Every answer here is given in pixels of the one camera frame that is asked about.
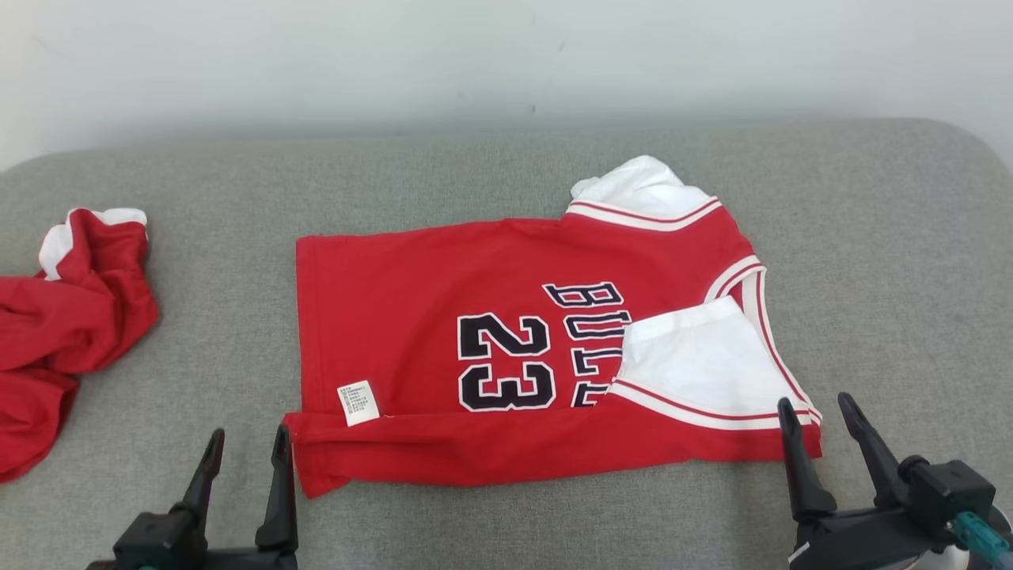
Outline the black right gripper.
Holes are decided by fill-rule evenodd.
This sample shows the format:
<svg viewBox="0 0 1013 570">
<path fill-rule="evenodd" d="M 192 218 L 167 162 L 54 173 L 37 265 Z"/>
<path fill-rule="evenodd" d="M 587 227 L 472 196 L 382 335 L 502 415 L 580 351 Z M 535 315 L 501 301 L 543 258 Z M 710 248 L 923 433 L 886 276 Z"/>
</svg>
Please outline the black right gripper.
<svg viewBox="0 0 1013 570">
<path fill-rule="evenodd" d="M 1011 524 L 995 508 L 996 490 L 963 461 L 901 464 L 850 393 L 838 393 L 847 430 L 859 445 L 875 507 L 837 511 L 803 443 L 788 397 L 777 404 L 783 463 L 797 544 L 791 569 L 914 569 L 931 554 L 956 549 L 951 569 L 1009 569 Z"/>
</svg>

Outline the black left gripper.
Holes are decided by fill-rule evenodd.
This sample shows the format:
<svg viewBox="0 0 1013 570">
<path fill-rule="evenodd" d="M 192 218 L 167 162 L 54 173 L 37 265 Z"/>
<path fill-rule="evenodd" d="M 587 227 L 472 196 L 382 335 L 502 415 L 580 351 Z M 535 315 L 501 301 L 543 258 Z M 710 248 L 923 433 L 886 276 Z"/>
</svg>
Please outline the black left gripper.
<svg viewBox="0 0 1013 570">
<path fill-rule="evenodd" d="M 181 511 L 143 512 L 120 535 L 113 557 L 94 560 L 88 569 L 297 569 L 299 526 L 294 502 L 294 459 L 287 426 L 276 430 L 271 454 L 274 476 L 264 522 L 249 548 L 207 547 L 204 523 L 214 480 L 220 472 L 225 430 L 214 429 L 184 497 Z"/>
</svg>

